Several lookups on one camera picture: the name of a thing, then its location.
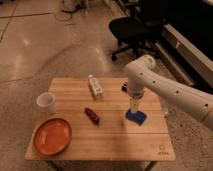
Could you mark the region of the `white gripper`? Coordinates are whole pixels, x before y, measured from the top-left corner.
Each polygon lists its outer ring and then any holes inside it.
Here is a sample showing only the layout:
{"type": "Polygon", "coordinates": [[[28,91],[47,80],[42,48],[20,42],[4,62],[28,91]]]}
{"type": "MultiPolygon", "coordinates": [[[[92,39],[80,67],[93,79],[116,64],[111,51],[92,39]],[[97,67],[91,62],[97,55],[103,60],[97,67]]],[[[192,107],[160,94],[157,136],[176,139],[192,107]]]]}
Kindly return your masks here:
{"type": "Polygon", "coordinates": [[[140,102],[141,102],[142,97],[131,97],[129,99],[129,103],[130,103],[130,112],[131,113],[136,113],[138,111],[140,102]]]}

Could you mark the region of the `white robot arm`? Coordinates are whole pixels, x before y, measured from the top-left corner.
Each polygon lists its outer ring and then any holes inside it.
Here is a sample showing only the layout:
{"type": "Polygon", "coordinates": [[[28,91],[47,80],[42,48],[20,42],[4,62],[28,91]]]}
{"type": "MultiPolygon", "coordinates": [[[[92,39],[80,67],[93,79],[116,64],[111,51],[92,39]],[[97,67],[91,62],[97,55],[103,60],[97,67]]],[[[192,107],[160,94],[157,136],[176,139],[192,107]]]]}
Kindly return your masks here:
{"type": "Polygon", "coordinates": [[[148,88],[213,131],[213,95],[161,76],[154,72],[155,66],[155,59],[150,55],[125,66],[128,95],[139,99],[144,88],[148,88]]]}

